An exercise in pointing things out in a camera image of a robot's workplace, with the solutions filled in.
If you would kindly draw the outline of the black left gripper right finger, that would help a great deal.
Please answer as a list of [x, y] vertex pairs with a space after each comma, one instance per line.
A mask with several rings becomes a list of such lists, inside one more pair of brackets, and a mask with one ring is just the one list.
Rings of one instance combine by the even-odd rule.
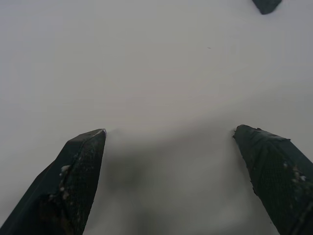
[[281, 235], [313, 233], [313, 164], [289, 140], [239, 125], [233, 138], [254, 193]]

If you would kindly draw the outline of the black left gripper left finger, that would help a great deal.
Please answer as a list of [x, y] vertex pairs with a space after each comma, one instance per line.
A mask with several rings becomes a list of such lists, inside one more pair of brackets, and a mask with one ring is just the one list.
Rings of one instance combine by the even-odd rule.
[[94, 202], [107, 132], [69, 140], [33, 181], [0, 228], [2, 235], [81, 235]]

